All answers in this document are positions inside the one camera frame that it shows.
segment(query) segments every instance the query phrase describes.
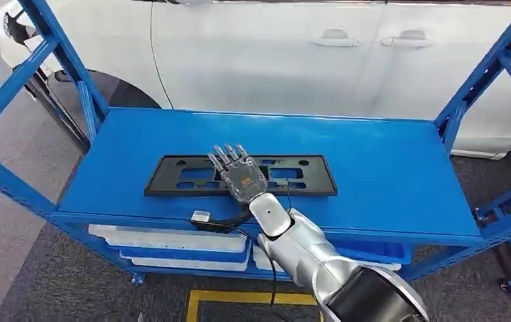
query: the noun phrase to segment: car body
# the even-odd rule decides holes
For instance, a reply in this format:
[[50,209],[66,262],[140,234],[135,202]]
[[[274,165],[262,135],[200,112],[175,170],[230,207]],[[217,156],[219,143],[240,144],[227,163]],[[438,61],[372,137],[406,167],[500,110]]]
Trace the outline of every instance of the car body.
[[[385,2],[49,0],[89,69],[161,108],[432,119],[511,21],[511,5]],[[40,43],[5,31],[11,67]],[[60,74],[51,56],[45,75]],[[454,153],[511,150],[511,80],[502,73],[465,116]]]

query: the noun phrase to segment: blue shelf surface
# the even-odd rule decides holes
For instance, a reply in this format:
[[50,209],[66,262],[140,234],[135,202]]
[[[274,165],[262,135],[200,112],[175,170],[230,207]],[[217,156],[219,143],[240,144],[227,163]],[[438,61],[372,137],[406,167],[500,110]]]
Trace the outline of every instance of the blue shelf surface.
[[[483,240],[433,122],[407,119],[114,107],[58,211],[112,224],[126,217],[186,225],[194,210],[236,216],[231,197],[144,196],[163,155],[205,154],[223,143],[240,143],[250,154],[322,154],[338,195],[291,201],[327,235],[446,245]],[[286,197],[279,200],[288,207]]]

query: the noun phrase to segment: robotic arm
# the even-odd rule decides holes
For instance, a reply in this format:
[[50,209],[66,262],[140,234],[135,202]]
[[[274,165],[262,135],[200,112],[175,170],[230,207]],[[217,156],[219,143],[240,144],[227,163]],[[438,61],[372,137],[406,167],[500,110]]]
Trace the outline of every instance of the robotic arm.
[[256,162],[236,145],[208,157],[232,196],[247,205],[262,228],[260,247],[295,284],[311,289],[326,321],[428,321],[416,291],[394,272],[362,266],[340,256],[323,231],[295,209],[287,212],[266,193],[268,182]]

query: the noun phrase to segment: cable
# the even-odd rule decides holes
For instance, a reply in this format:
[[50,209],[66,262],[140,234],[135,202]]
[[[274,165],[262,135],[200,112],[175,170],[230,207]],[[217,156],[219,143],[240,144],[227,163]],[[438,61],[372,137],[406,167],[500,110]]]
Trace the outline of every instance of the cable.
[[[291,203],[291,196],[289,195],[289,180],[288,179],[286,179],[286,180],[287,180],[287,200],[289,201],[289,210],[287,210],[287,214],[290,214],[291,213],[291,209],[292,209],[292,203]],[[244,235],[246,238],[251,240],[251,242],[254,245],[258,245],[258,240],[254,236],[248,234],[247,232],[245,232],[244,230],[240,229],[239,227],[236,227],[236,226],[233,226],[233,225],[225,225],[225,224],[222,224],[222,223],[211,223],[211,222],[203,223],[203,225],[227,227],[227,228],[230,228],[230,229],[234,229],[238,233]],[[272,313],[273,313],[273,315],[275,317],[277,317],[277,318],[279,318],[279,319],[281,319],[282,321],[285,321],[285,322],[291,322],[291,319],[285,317],[283,314],[275,311],[275,309],[274,309],[275,296],[276,296],[276,293],[277,293],[277,269],[275,268],[275,262],[273,261],[271,256],[268,254],[268,252],[265,250],[265,248],[261,247],[261,250],[264,252],[266,257],[270,261],[270,265],[272,267],[272,272],[273,272],[272,298],[270,300],[270,309],[271,309],[271,311],[272,311]]]

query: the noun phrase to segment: blue metal shelf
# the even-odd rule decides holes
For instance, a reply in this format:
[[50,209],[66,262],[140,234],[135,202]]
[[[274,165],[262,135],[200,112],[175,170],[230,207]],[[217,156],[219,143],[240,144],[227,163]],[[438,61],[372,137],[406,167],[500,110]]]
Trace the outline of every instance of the blue metal shelf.
[[[254,154],[322,154],[337,197],[293,197],[295,207],[333,239],[449,245],[400,271],[419,278],[511,240],[511,213],[478,228],[449,162],[466,111],[506,69],[511,76],[511,24],[433,121],[295,115],[197,113],[110,108],[99,94],[44,0],[19,0],[44,41],[0,88],[0,114],[53,52],[81,97],[92,146],[59,205],[0,164],[0,193],[42,216],[142,282],[144,272],[270,278],[249,263],[245,272],[134,266],[89,223],[192,229],[194,210],[234,215],[231,199],[145,197],[143,189],[164,154],[204,154],[218,142],[241,142]],[[258,231],[254,222],[245,225]]]
[[[322,154],[338,196],[291,201],[325,233],[418,244],[482,242],[430,121],[111,108],[59,210],[182,221],[184,229],[194,229],[188,220],[195,210],[234,217],[239,208],[232,198],[143,194],[160,156],[204,154],[213,142],[241,142],[252,154]],[[286,197],[280,200],[288,207]],[[118,218],[118,224],[135,221]]]

